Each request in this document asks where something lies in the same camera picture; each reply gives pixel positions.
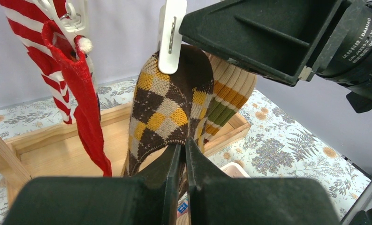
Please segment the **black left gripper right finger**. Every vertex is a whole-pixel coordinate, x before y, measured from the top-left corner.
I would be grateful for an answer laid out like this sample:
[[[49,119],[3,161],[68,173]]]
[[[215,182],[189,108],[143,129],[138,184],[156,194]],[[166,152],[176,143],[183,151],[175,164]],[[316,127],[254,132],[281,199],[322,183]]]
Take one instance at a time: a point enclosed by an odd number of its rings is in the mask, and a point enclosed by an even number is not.
[[[191,225],[337,225],[325,189],[309,178],[232,178],[189,138],[185,144]]]

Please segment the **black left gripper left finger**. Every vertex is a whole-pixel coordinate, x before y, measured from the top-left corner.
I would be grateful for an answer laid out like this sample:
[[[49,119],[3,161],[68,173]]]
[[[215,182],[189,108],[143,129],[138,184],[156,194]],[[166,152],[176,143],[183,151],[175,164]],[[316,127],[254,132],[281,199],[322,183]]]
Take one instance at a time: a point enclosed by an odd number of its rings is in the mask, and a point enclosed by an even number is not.
[[[174,225],[181,146],[133,177],[38,177],[18,193],[6,225]]]

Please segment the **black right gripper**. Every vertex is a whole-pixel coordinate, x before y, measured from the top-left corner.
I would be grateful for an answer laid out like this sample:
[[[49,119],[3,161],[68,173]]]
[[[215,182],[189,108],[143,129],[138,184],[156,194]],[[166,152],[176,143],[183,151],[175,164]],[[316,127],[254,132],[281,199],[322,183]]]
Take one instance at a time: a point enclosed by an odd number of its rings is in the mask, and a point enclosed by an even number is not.
[[[372,0],[224,0],[183,18],[186,43],[266,79],[295,86],[315,75],[372,109]]]

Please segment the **pink patterned sock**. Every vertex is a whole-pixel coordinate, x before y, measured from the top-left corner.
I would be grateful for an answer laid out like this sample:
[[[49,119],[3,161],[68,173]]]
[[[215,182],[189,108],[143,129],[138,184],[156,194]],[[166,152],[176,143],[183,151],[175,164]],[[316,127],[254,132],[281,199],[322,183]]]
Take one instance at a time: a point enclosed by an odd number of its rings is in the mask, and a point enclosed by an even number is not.
[[[177,207],[177,211],[176,211],[177,217],[184,215],[185,213],[188,212],[188,210],[189,210],[189,204],[188,204],[188,198],[186,198],[183,201],[181,201],[181,203]]]

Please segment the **red bow sock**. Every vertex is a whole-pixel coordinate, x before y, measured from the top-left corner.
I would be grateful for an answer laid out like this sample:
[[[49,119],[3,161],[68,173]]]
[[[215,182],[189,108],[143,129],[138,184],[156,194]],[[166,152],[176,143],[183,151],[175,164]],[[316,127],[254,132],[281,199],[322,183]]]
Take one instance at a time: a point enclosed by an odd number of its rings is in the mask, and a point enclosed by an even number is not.
[[[76,36],[76,48],[73,49],[62,32],[53,21],[44,23],[42,39],[45,46],[50,50],[52,57],[60,65],[62,76],[69,89],[74,95],[79,109],[81,104],[86,103],[86,108],[91,108],[92,113],[97,113],[96,90],[88,65],[88,55],[80,45],[85,40],[82,36]],[[81,125],[81,118],[76,119],[78,135],[81,143],[95,165],[103,172],[104,177],[112,176],[111,162],[104,153],[104,138],[101,124],[98,121],[91,125],[86,121]]]

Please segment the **white plastic basket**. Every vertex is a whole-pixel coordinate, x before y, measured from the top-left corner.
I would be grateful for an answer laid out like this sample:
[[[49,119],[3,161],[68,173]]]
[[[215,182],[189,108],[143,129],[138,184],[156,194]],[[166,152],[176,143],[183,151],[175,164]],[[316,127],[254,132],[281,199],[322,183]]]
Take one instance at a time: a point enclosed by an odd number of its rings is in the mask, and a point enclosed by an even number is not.
[[[248,173],[235,162],[230,162],[220,168],[226,175],[232,178],[250,178]]]

